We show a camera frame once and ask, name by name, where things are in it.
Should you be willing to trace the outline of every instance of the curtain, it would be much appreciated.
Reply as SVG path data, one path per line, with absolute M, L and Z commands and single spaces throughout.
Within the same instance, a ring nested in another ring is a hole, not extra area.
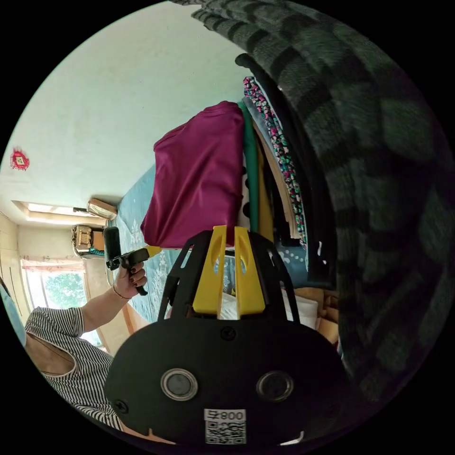
M 31 272 L 84 272 L 85 265 L 77 256 L 51 258 L 49 256 L 21 256 L 24 270 Z

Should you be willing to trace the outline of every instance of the qr code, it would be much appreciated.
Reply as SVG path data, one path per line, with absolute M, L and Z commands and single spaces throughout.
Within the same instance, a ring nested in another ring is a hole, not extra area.
M 246 422 L 205 422 L 207 444 L 246 444 Z

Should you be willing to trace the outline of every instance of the green cloth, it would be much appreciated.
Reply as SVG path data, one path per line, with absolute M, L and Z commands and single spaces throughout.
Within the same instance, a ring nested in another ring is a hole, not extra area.
M 239 101 L 237 104 L 242 110 L 245 123 L 243 128 L 243 153 L 245 154 L 248 191 L 250 193 L 250 231 L 259 232 L 259 179 L 257 174 L 255 132 L 245 103 Z

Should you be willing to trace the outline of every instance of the magenta cloth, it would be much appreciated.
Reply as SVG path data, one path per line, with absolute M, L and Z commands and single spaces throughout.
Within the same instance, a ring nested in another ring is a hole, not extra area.
M 222 101 L 169 131 L 154 146 L 155 186 L 141 224 L 148 245 L 182 248 L 203 230 L 234 226 L 242 199 L 242 111 Z

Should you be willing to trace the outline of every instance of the woman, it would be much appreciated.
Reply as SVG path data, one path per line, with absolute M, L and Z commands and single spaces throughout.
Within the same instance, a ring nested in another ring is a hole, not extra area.
M 145 436 L 123 425 L 104 394 L 112 356 L 83 340 L 81 335 L 112 321 L 137 295 L 137 286 L 144 286 L 146 282 L 143 263 L 135 265 L 131 274 L 120 267 L 114 285 L 104 294 L 80 308 L 36 308 L 24 327 L 0 279 L 1 298 L 15 332 L 47 382 L 79 411 L 139 437 Z M 146 438 L 168 442 L 152 432 Z

